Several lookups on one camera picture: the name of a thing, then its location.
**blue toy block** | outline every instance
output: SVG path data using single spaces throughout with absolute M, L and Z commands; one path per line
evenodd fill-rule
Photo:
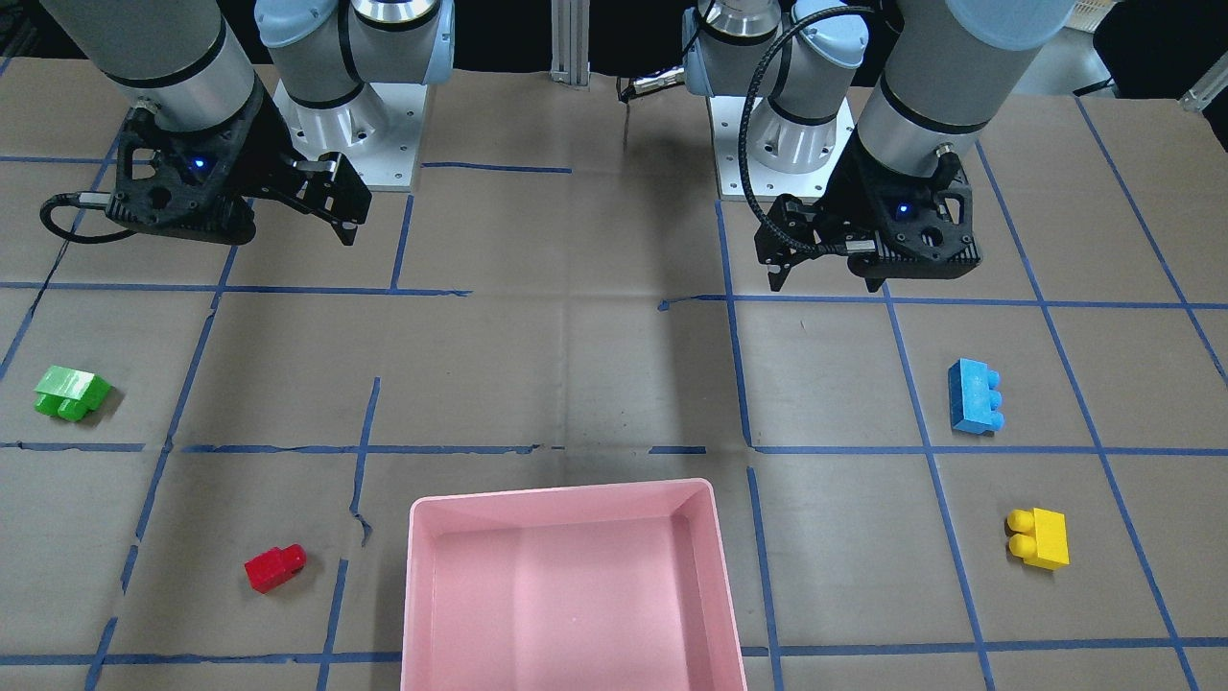
M 1006 419 L 997 412 L 1002 395 L 995 392 L 1002 377 L 985 363 L 960 358 L 947 372 L 950 385 L 950 427 L 970 434 L 998 432 Z

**green toy block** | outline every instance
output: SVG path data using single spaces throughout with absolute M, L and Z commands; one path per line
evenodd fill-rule
M 34 410 L 44 416 L 77 422 L 97 411 L 111 392 L 107 380 L 87 372 L 52 366 L 34 388 Z

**mounting plate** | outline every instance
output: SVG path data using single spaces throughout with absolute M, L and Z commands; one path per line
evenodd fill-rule
M 731 201 L 743 199 L 742 178 L 738 176 L 738 122 L 742 119 L 742 106 L 745 102 L 747 99 L 740 96 L 713 96 L 707 99 L 712 124 L 712 151 L 716 155 L 720 184 L 717 191 L 721 199 Z M 771 203 L 780 194 L 792 194 L 803 201 L 814 201 L 823 196 L 828 178 L 831 177 L 831 171 L 852 135 L 852 110 L 849 109 L 849 99 L 845 98 L 840 103 L 840 112 L 836 113 L 836 145 L 826 162 L 814 172 L 782 173 L 760 163 L 754 156 L 748 156 L 755 199 Z
M 383 99 L 392 126 L 379 136 L 357 141 L 340 152 L 345 153 L 372 191 L 410 191 L 418 178 L 418 152 L 422 140 L 422 124 L 426 122 L 429 87 L 421 83 L 372 83 L 371 87 Z M 289 110 L 293 102 L 280 81 L 273 102 L 286 122 L 297 122 Z M 316 160 L 325 152 L 325 149 L 295 134 L 291 125 L 295 149 L 308 160 Z

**yellow toy block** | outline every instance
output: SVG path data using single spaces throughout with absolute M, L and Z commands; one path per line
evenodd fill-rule
M 1070 566 L 1066 544 L 1066 515 L 1045 509 L 1016 509 L 1006 517 L 1011 536 L 1011 554 L 1033 567 L 1056 571 Z

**metal post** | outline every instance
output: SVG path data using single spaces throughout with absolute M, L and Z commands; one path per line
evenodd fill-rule
M 1228 53 L 1211 65 L 1207 74 L 1181 96 L 1181 107 L 1186 110 L 1202 112 L 1224 87 L 1228 87 Z
M 589 0 L 551 0 L 550 4 L 554 11 L 550 79 L 587 88 Z

